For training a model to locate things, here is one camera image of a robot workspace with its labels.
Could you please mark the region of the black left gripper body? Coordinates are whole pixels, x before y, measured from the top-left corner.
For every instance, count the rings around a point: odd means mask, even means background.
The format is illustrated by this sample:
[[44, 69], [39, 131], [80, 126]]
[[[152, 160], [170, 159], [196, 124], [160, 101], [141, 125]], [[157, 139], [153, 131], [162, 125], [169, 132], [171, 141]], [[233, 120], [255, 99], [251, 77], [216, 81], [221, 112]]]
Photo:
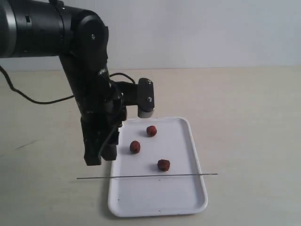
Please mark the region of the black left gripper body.
[[117, 83], [101, 78], [102, 87], [94, 85], [83, 99], [81, 118], [102, 128], [121, 127], [127, 119], [125, 99]]

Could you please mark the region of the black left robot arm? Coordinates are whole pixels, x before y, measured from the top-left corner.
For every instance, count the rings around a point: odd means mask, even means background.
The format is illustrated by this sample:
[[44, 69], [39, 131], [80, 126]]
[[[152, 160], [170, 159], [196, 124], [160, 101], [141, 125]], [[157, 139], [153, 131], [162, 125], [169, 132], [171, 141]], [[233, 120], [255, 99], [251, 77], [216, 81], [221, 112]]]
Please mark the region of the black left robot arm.
[[117, 158], [124, 99], [107, 68], [109, 29], [95, 12], [60, 0], [3, 0], [0, 56], [52, 57], [62, 64], [81, 114], [88, 166]]

